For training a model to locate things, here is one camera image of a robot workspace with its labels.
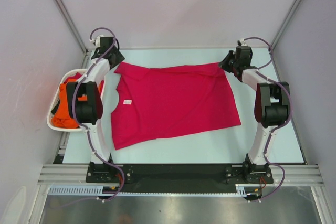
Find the crimson red t-shirt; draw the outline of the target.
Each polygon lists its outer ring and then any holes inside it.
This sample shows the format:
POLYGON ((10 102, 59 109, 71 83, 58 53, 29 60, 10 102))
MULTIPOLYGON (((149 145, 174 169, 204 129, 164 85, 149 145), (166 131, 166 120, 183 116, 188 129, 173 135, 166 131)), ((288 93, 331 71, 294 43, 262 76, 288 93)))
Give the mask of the crimson red t-shirt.
POLYGON ((122 149, 239 126, 235 98, 217 63, 147 68, 121 63, 119 102, 111 113, 114 147, 122 149))

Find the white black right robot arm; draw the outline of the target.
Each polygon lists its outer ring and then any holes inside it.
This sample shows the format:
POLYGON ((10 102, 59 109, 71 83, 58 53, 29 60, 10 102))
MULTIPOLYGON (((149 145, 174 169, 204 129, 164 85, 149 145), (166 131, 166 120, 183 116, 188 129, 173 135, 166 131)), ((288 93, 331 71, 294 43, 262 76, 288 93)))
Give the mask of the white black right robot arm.
POLYGON ((254 183, 269 169, 269 148, 279 129, 291 120, 289 84, 264 76, 251 65, 250 46, 238 45, 230 50, 219 66, 256 92, 254 116, 258 123, 255 139, 238 173, 245 181, 254 183))

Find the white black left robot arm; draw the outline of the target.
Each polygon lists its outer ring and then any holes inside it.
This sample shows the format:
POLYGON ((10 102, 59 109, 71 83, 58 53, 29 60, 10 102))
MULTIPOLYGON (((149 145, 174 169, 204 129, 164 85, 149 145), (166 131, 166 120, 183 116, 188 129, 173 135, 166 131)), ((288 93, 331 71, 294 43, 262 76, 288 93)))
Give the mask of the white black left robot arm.
POLYGON ((68 112, 89 142, 91 161, 88 176, 98 175, 103 181, 110 182, 115 178, 117 169, 111 166, 111 153, 103 136, 103 103, 99 84, 111 69, 124 60, 124 56, 115 36, 100 35, 92 42, 95 51, 87 70, 77 81, 66 84, 68 112))

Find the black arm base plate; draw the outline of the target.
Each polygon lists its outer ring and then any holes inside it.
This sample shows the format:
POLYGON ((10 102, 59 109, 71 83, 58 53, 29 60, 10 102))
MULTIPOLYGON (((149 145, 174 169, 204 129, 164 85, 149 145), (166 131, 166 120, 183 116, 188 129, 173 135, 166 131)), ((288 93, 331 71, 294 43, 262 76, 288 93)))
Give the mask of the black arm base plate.
POLYGON ((124 164, 111 167, 90 163, 87 183, 123 182, 124 193, 216 194, 232 193, 237 184, 271 185, 271 169, 246 164, 124 164))

